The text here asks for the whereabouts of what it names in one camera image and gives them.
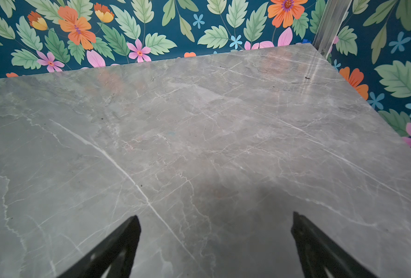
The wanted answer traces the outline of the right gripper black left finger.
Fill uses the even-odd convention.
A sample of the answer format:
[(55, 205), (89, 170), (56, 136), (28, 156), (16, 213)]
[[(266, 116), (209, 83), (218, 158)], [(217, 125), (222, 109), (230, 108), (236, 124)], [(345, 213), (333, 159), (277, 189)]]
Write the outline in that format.
[(141, 225), (135, 215), (125, 220), (61, 278), (128, 278), (136, 256)]

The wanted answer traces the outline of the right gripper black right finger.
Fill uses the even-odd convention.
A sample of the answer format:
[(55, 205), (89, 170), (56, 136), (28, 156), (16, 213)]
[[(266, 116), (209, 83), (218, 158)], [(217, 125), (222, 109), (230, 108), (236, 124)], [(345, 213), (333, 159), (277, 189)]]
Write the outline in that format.
[(306, 278), (376, 277), (311, 220), (298, 212), (293, 212), (291, 234)]

